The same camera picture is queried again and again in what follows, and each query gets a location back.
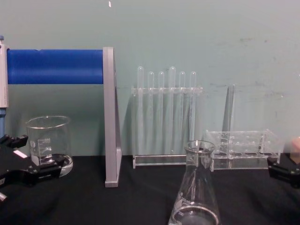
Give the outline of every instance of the light blue wall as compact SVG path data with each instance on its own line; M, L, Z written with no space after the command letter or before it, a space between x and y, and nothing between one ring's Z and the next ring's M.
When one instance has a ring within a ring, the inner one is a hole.
M209 130L221 128L224 85L235 83L260 102L244 106L248 101L238 98L237 129L299 135L299 8L281 0L111 0L111 7L108 0L1 0L0 32L14 49L115 47L123 149L131 154L128 103L139 65L197 71L208 93ZM73 121L74 155L103 151L103 87L11 86L9 94L9 134L24 133L33 116L64 114ZM263 124L252 126L255 118Z

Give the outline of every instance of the black table surface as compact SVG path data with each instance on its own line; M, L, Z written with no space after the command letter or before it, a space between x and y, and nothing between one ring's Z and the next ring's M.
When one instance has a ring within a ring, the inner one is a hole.
M104 157L74 157L70 174L33 187L10 185L0 225L166 225L184 166L132 168L122 159L120 183L105 188ZM214 171L223 225L299 225L300 190L267 170Z

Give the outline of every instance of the clear glass flask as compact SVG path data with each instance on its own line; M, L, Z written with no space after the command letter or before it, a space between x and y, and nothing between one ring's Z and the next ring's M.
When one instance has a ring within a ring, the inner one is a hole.
M64 166L60 176L73 168L68 125L65 116L42 116L26 122L31 160L36 165L51 163L63 156Z
M186 171L173 207L169 225L220 225L218 204L212 186L211 154L214 144L187 144Z

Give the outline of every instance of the empty test tube rack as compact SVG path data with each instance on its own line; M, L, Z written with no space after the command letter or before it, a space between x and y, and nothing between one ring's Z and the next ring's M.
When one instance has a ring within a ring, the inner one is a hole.
M132 88L133 166L185 164L184 145L200 138L202 87L196 72L137 70Z

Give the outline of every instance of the blue foam roll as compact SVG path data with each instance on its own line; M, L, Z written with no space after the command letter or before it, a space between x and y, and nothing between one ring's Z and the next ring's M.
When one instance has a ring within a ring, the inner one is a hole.
M8 50L8 84L103 84L102 50Z

